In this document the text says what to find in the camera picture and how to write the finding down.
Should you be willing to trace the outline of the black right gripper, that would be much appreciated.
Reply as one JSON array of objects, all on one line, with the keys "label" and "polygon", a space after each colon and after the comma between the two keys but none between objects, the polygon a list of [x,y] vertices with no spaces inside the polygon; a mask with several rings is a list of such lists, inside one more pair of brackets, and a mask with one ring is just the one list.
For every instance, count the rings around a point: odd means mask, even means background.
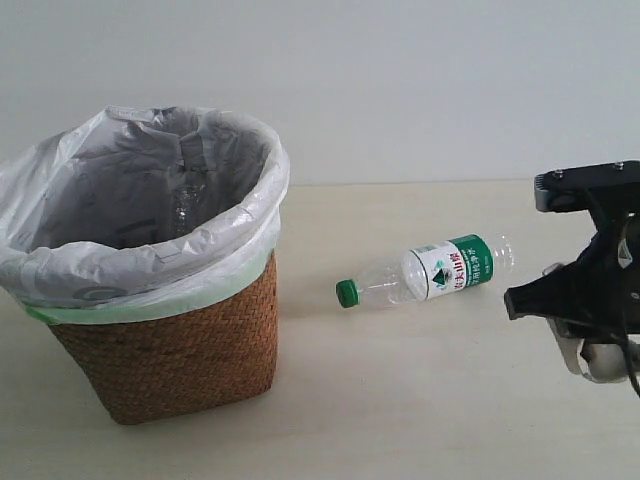
[{"label": "black right gripper", "polygon": [[596,233],[574,263],[508,288],[510,320],[559,319],[589,333],[639,331],[639,161],[555,169],[534,178],[540,212],[586,210]]}]

